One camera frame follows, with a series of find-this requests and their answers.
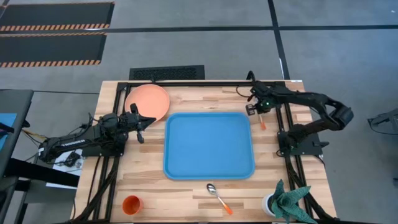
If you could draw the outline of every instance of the orange cup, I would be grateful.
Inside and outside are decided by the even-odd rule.
[[[142,209],[142,200],[134,195],[126,197],[123,201],[123,211],[126,215],[134,215]]]

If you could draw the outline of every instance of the orange plate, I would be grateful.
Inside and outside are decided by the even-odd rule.
[[[154,84],[141,85],[130,92],[124,102],[124,110],[131,112],[130,105],[135,103],[138,113],[148,118],[163,118],[170,106],[169,94]]]

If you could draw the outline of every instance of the white pot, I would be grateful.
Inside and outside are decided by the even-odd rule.
[[[269,194],[267,196],[265,196],[264,198],[262,198],[262,202],[261,202],[261,207],[263,209],[263,211],[267,214],[270,215],[272,217],[275,217],[274,212],[271,211],[271,208],[268,207],[268,200],[273,196],[274,194]]]

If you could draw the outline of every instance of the black floor mat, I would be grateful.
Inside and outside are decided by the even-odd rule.
[[[204,65],[130,68],[130,80],[204,80]]]
[[[0,31],[108,28],[114,2],[6,6]]]
[[[0,35],[0,67],[97,65],[106,34]]]

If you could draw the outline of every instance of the orange spoon handle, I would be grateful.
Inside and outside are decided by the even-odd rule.
[[[224,205],[226,212],[228,212],[228,214],[232,215],[232,210],[228,207],[228,205],[225,204],[224,201],[222,201],[222,199],[219,197],[218,197],[218,200],[220,200],[220,202]]]

